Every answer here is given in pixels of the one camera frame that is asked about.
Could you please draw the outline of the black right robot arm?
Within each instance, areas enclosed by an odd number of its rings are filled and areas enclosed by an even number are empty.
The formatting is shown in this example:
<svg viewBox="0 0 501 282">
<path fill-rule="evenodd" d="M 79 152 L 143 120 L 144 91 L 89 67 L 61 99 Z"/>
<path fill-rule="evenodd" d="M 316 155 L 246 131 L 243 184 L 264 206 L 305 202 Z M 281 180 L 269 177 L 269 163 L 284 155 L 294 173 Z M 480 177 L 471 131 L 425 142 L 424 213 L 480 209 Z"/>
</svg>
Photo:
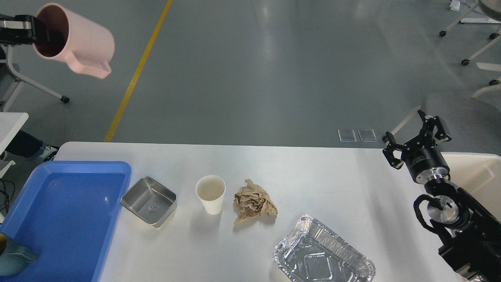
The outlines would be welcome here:
<svg viewBox="0 0 501 282">
<path fill-rule="evenodd" d="M 382 137 L 383 155 L 395 169 L 406 166 L 412 181 L 425 194 L 413 203 L 421 226 L 437 235 L 439 255 L 466 280 L 499 282 L 501 276 L 500 221 L 464 188 L 451 182 L 450 168 L 438 145 L 451 141 L 438 116 L 416 107 L 422 121 L 419 133 L 399 144 L 392 132 Z"/>
</svg>

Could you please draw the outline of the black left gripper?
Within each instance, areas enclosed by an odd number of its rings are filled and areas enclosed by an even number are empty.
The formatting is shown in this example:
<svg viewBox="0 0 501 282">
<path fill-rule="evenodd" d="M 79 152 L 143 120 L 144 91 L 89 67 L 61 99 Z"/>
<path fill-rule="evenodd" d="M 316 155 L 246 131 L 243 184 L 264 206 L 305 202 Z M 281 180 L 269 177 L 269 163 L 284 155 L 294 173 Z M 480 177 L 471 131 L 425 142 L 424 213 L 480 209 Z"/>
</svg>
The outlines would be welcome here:
<svg viewBox="0 0 501 282">
<path fill-rule="evenodd" d="M 2 45 L 33 44 L 39 39 L 38 19 L 32 15 L 22 15 L 22 20 L 15 17 L 0 15 L 0 43 Z M 18 30 L 23 30 L 23 39 L 19 38 Z"/>
</svg>

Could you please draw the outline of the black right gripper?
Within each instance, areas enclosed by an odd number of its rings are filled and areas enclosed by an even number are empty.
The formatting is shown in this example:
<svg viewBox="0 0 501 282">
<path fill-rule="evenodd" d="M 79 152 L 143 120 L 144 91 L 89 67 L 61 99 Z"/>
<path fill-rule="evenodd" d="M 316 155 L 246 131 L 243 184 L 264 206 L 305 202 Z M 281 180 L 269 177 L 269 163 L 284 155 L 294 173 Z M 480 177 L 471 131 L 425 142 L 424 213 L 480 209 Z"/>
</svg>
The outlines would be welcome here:
<svg viewBox="0 0 501 282">
<path fill-rule="evenodd" d="M 402 145 L 391 132 L 385 132 L 382 140 L 386 148 L 382 152 L 392 168 L 399 170 L 405 162 L 413 182 L 425 184 L 450 174 L 449 165 L 437 146 L 451 141 L 452 137 L 445 131 L 440 117 L 427 115 L 422 110 L 417 113 L 423 123 L 417 141 L 410 140 Z M 395 151 L 403 152 L 403 160 L 395 157 Z"/>
</svg>

